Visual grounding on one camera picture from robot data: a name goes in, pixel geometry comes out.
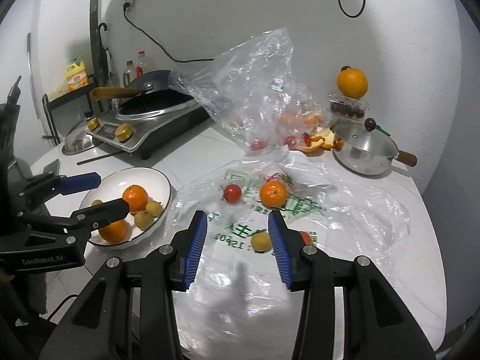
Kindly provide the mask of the orange peel pile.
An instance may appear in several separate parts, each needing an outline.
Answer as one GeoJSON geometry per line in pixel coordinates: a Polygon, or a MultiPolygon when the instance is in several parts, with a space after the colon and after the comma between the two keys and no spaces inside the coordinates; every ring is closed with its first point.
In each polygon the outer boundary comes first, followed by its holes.
{"type": "Polygon", "coordinates": [[[316,150],[340,150],[344,141],[336,137],[330,128],[322,128],[316,135],[303,133],[293,146],[294,150],[312,153],[316,150]]]}

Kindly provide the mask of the oil bottle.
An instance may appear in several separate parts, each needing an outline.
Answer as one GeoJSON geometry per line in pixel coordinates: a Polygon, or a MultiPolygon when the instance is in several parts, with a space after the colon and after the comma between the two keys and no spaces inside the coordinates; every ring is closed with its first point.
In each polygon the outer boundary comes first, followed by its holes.
{"type": "Polygon", "coordinates": [[[123,75],[122,75],[122,81],[124,87],[128,87],[132,80],[136,78],[136,70],[135,70],[135,65],[134,61],[129,60],[126,63],[126,69],[124,69],[123,75]]]}

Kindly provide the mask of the steel wok lid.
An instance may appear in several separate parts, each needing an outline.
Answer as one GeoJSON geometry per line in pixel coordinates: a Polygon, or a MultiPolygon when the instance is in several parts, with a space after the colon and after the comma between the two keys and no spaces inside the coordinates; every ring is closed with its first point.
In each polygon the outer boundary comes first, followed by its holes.
{"type": "Polygon", "coordinates": [[[101,144],[100,140],[87,133],[87,124],[86,120],[82,120],[69,131],[62,147],[64,155],[77,155],[101,144]]]}

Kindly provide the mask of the clear box of dates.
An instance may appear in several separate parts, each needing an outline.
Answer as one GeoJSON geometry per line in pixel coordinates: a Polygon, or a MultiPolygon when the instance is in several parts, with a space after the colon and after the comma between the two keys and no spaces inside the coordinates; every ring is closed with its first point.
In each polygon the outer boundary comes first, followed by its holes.
{"type": "Polygon", "coordinates": [[[368,111],[366,102],[342,94],[330,94],[329,105],[330,111],[343,119],[362,120],[368,111]]]}

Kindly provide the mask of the red label bottle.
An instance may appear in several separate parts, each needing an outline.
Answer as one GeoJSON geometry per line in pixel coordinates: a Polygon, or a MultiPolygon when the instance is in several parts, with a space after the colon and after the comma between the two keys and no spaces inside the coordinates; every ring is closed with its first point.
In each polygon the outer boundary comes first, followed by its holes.
{"type": "Polygon", "coordinates": [[[146,71],[146,53],[144,50],[141,50],[137,53],[137,62],[135,63],[136,77],[142,76],[146,71]]]}

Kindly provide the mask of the small steel saucepan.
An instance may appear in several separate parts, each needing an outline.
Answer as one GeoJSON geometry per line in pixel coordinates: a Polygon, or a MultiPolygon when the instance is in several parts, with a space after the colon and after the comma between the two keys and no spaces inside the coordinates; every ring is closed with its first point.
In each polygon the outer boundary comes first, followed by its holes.
{"type": "Polygon", "coordinates": [[[417,157],[400,150],[373,118],[362,124],[337,122],[333,133],[334,157],[355,174],[381,176],[390,170],[394,160],[408,167],[417,164],[417,157]]]}

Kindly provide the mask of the smartphone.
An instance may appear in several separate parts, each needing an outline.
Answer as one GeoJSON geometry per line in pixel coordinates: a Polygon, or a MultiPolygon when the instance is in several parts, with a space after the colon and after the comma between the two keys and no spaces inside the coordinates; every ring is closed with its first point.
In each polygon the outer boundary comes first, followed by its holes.
{"type": "Polygon", "coordinates": [[[52,174],[54,176],[57,176],[59,174],[59,168],[60,168],[60,159],[56,158],[54,161],[51,163],[47,164],[44,168],[42,173],[43,174],[52,174]]]}

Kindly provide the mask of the cherry tomato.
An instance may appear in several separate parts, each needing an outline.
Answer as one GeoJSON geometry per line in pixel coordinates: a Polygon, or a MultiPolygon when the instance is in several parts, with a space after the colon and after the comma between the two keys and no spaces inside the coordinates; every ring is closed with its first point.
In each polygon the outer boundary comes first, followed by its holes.
{"type": "Polygon", "coordinates": [[[304,243],[306,245],[313,245],[313,240],[307,232],[300,231],[299,233],[300,233],[301,237],[303,238],[304,243]]]}
{"type": "Polygon", "coordinates": [[[242,189],[237,184],[228,184],[222,188],[223,199],[229,204],[236,204],[242,197],[242,189]]]}

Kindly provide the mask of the mandarin orange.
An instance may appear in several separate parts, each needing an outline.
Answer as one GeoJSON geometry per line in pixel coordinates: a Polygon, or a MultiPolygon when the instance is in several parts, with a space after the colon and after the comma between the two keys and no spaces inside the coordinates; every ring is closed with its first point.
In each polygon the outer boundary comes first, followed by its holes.
{"type": "Polygon", "coordinates": [[[259,190],[259,199],[264,206],[280,208],[287,200],[287,187],[280,181],[268,181],[259,190]]]}
{"type": "Polygon", "coordinates": [[[130,213],[137,213],[143,211],[148,203],[148,194],[142,186],[132,184],[123,191],[122,199],[128,203],[130,213]]]}
{"type": "Polygon", "coordinates": [[[122,242],[125,238],[125,234],[127,232],[127,224],[126,222],[121,219],[114,223],[110,223],[106,227],[100,228],[98,230],[99,235],[105,242],[110,244],[118,244],[122,242]]]}

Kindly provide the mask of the white round plate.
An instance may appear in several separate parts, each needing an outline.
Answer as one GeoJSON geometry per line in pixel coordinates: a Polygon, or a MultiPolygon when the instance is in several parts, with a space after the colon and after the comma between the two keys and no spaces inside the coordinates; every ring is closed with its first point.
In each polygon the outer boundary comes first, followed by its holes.
{"type": "Polygon", "coordinates": [[[158,170],[131,167],[105,177],[86,194],[80,208],[118,200],[124,217],[95,228],[89,244],[101,250],[124,250],[137,244],[161,225],[171,199],[171,182],[158,170]]]}

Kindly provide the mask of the printed plastic bag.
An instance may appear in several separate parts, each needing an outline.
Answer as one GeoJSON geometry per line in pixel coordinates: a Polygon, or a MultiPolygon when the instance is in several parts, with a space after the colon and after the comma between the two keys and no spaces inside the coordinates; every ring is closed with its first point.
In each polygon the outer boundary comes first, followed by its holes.
{"type": "Polygon", "coordinates": [[[382,189],[343,180],[325,166],[276,151],[243,158],[180,189],[170,206],[163,239],[185,229],[196,211],[208,234],[190,288],[174,297],[182,349],[190,359],[289,359],[303,295],[282,283],[273,252],[251,247],[268,230],[269,208],[260,188],[286,186],[281,215],[289,228],[308,233],[327,254],[370,257],[390,274],[396,250],[410,233],[408,210],[382,189]],[[241,199],[229,204],[222,188],[236,184],[241,199]]]}

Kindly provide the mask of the left wall socket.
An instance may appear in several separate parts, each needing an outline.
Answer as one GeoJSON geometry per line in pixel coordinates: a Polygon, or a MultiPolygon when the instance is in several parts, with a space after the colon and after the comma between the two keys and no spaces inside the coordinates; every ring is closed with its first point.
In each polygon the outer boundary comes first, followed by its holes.
{"type": "Polygon", "coordinates": [[[124,0],[123,8],[125,11],[133,8],[135,6],[136,0],[124,0]]]}

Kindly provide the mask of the induction cooker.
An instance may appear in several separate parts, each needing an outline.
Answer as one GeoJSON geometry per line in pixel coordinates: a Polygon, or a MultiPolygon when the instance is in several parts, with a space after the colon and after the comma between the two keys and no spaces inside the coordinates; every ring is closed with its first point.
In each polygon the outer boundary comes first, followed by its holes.
{"type": "Polygon", "coordinates": [[[209,118],[193,99],[143,116],[119,111],[100,114],[88,123],[87,133],[118,150],[148,159],[168,142],[209,118]]]}

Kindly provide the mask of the black chopstick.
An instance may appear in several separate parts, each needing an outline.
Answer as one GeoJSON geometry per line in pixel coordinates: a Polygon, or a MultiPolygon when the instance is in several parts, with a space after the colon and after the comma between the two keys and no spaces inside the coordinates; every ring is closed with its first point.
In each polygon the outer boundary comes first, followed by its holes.
{"type": "Polygon", "coordinates": [[[103,154],[103,155],[99,155],[99,156],[94,157],[94,158],[88,158],[88,159],[85,159],[85,160],[81,160],[78,163],[76,163],[76,165],[77,166],[82,166],[82,165],[86,165],[86,164],[91,164],[93,162],[103,160],[105,158],[111,158],[111,157],[114,157],[116,155],[121,155],[121,154],[125,154],[125,152],[123,152],[122,150],[118,150],[118,151],[115,151],[113,153],[103,154]]]}

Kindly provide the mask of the yellow detergent bottle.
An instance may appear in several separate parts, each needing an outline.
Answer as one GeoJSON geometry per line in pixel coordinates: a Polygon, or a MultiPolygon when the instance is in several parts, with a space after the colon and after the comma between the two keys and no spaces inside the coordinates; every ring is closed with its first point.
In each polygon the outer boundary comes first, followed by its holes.
{"type": "Polygon", "coordinates": [[[69,92],[78,90],[89,84],[86,64],[82,56],[73,58],[65,68],[65,78],[69,92]]]}

